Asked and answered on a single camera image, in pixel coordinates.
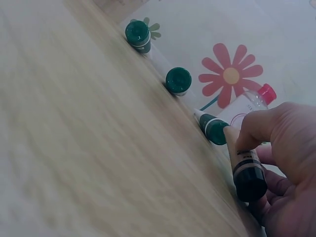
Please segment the hand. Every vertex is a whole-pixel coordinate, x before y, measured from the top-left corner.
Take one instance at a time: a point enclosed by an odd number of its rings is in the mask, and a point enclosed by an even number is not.
[[[258,147],[262,142],[271,146]],[[249,204],[251,213],[269,237],[315,237],[316,107],[284,103],[248,114],[236,149],[255,148],[261,163],[276,165],[286,178],[265,169],[268,191]]]

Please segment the green cap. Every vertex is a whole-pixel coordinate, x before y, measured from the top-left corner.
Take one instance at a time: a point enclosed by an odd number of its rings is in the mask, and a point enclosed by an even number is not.
[[[146,44],[150,39],[150,31],[146,23],[132,21],[125,28],[127,41],[133,46]]]
[[[209,114],[203,114],[199,118],[200,127],[208,140],[215,145],[222,146],[226,144],[224,127],[229,126],[228,123]]]
[[[166,88],[173,94],[186,92],[192,83],[190,73],[184,68],[173,68],[166,76]]]

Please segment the white tube tip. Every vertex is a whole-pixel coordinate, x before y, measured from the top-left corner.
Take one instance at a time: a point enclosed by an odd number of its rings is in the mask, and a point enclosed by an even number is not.
[[[201,111],[201,110],[197,110],[197,109],[194,109],[194,116],[195,118],[197,119],[197,122],[199,122],[199,118],[202,116],[202,115],[205,115],[206,113]]]

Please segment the wooden surface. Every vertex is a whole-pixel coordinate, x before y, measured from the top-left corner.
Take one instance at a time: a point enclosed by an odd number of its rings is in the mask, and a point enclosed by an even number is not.
[[[1,236],[258,235],[227,158],[90,0],[0,1],[0,46]]]

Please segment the finger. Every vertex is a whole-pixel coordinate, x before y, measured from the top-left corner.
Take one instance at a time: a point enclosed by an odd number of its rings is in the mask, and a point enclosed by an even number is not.
[[[283,197],[280,197],[280,196],[272,193],[269,189],[267,190],[266,196],[267,196],[267,200],[270,203],[270,205],[273,205],[276,201],[283,198]]]
[[[256,152],[262,164],[276,165],[272,156],[271,145],[263,145],[256,148]]]
[[[248,210],[250,211],[250,213],[262,226],[265,226],[264,219],[270,208],[271,205],[269,204],[266,195],[264,195],[258,201],[250,202],[248,206]]]
[[[293,185],[287,178],[264,168],[268,189],[277,196],[284,196]]]
[[[237,150],[252,150],[262,142],[270,142],[273,121],[273,110],[254,111],[245,116],[237,140]]]

